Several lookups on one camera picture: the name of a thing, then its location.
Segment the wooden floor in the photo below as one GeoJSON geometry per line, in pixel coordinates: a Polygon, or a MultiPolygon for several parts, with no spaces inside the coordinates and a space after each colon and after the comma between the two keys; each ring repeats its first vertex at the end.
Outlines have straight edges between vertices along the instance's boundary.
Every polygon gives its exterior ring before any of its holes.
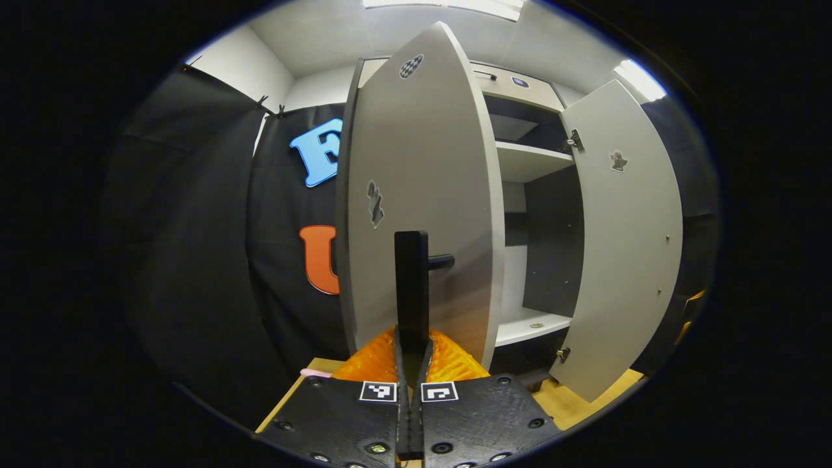
{"type": "MultiPolygon", "coordinates": [[[[335,372],[342,364],[344,364],[343,361],[333,361],[331,359],[321,359],[316,357],[312,360],[312,362],[310,362],[307,368],[314,371],[335,372]]],[[[548,415],[552,416],[555,425],[565,431],[566,429],[569,429],[577,423],[587,419],[589,416],[592,416],[596,411],[615,400],[621,393],[641,379],[641,376],[642,374],[640,372],[627,369],[616,381],[616,383],[612,384],[607,391],[602,393],[601,396],[592,402],[583,400],[580,396],[576,395],[575,392],[569,390],[563,385],[558,384],[554,379],[544,381],[540,386],[540,391],[534,393],[532,396],[540,407],[543,408],[548,415]]],[[[295,392],[295,389],[298,388],[303,379],[303,376],[298,377],[298,380],[295,381],[294,385],[292,385],[289,391],[287,391],[283,398],[280,399],[280,402],[278,402],[275,408],[263,420],[262,424],[260,424],[260,427],[258,427],[255,432],[259,433],[269,425],[269,422],[277,416],[277,412],[281,407],[283,407],[284,403],[289,400],[289,397],[292,396],[292,393],[295,392]]],[[[401,466],[404,468],[421,468],[422,461],[409,461],[406,465],[403,463],[401,466]]]]}
{"type": "Polygon", "coordinates": [[[632,384],[638,382],[641,376],[643,374],[640,372],[627,369],[616,383],[612,384],[607,391],[592,402],[582,399],[566,386],[558,384],[554,379],[544,381],[540,385],[540,391],[532,396],[546,414],[552,416],[555,426],[565,431],[615,400],[632,384]]]}

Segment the sticker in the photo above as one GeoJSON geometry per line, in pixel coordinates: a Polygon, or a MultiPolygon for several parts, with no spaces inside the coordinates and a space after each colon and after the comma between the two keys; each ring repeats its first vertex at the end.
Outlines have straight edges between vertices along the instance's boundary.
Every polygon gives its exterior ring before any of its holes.
{"type": "Polygon", "coordinates": [[[618,150],[610,153],[610,161],[612,161],[612,170],[618,172],[624,172],[624,166],[629,162],[618,150]]]}
{"type": "Polygon", "coordinates": [[[418,66],[422,63],[422,60],[424,60],[424,55],[420,53],[416,57],[413,57],[405,62],[404,65],[402,65],[401,70],[399,70],[399,76],[403,80],[408,79],[410,75],[414,74],[416,68],[418,68],[418,66]]]}
{"type": "Polygon", "coordinates": [[[297,148],[306,166],[307,187],[315,187],[338,172],[338,163],[330,161],[327,153],[338,157],[341,140],[335,133],[340,133],[343,126],[344,121],[334,118],[289,142],[290,147],[297,148]]]}
{"type": "Polygon", "coordinates": [[[381,207],[381,191],[373,181],[367,184],[367,198],[369,198],[369,220],[375,229],[384,219],[384,209],[381,207]]]}
{"type": "Polygon", "coordinates": [[[521,80],[518,77],[512,77],[512,81],[514,82],[514,84],[518,85],[519,87],[528,87],[528,83],[524,82],[523,80],[521,80]]]}
{"type": "Polygon", "coordinates": [[[453,382],[433,382],[422,384],[422,402],[459,400],[457,386],[453,382]]]}
{"type": "Polygon", "coordinates": [[[391,382],[364,382],[361,387],[360,401],[382,401],[384,403],[396,402],[396,385],[391,382]]]}

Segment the drawer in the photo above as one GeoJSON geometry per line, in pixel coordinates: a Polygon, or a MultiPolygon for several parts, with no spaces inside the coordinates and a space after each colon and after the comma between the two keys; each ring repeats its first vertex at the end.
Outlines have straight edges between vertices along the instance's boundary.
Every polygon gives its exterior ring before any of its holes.
{"type": "MultiPolygon", "coordinates": [[[[364,60],[361,78],[359,78],[359,87],[362,87],[385,62],[387,62],[386,58],[364,60]]],[[[557,98],[552,86],[547,82],[521,73],[483,65],[482,63],[471,62],[471,68],[475,71],[475,79],[480,89],[483,90],[483,94],[522,102],[549,111],[560,112],[563,110],[563,105],[557,98]],[[485,73],[494,75],[497,79],[492,80],[485,73]]]]}

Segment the checkered sticker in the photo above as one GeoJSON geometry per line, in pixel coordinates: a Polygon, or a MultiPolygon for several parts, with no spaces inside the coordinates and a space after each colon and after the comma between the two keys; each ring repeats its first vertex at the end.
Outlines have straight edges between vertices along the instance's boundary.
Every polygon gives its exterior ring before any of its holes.
{"type": "Polygon", "coordinates": [[[422,402],[459,400],[457,386],[453,382],[432,382],[422,384],[422,402]]]}
{"type": "Polygon", "coordinates": [[[396,402],[396,385],[391,382],[364,382],[361,388],[361,401],[396,402]]]}
{"type": "Polygon", "coordinates": [[[403,80],[408,79],[410,75],[414,74],[416,68],[418,68],[419,64],[422,63],[422,60],[424,60],[424,55],[420,53],[416,57],[413,57],[407,62],[405,62],[404,65],[402,65],[402,69],[399,70],[399,76],[403,80]]]}

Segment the ceiling light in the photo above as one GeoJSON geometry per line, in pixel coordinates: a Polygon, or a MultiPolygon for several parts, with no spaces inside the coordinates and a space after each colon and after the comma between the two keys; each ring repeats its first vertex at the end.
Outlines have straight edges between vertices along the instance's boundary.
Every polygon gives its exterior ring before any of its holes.
{"type": "Polygon", "coordinates": [[[393,5],[433,5],[435,7],[462,8],[517,21],[525,0],[362,0],[365,8],[391,7],[393,5]]]}
{"type": "Polygon", "coordinates": [[[615,67],[613,72],[618,73],[622,78],[627,80],[633,87],[638,90],[648,101],[655,101],[661,99],[667,92],[665,88],[650,76],[644,68],[632,60],[625,60],[621,65],[615,67]]]}

